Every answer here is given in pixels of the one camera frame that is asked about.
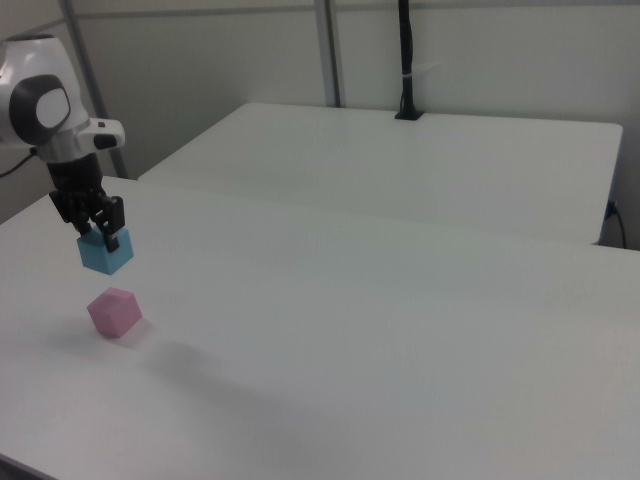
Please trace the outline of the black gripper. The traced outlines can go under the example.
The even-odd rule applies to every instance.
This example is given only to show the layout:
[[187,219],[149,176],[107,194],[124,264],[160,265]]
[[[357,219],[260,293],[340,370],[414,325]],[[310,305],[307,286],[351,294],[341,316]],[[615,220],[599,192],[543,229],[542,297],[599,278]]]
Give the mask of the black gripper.
[[80,236],[101,231],[108,252],[120,244],[118,232],[125,226],[124,202],[110,197],[102,187],[103,174],[95,153],[69,162],[48,163],[55,189],[50,193],[65,223],[71,223]]

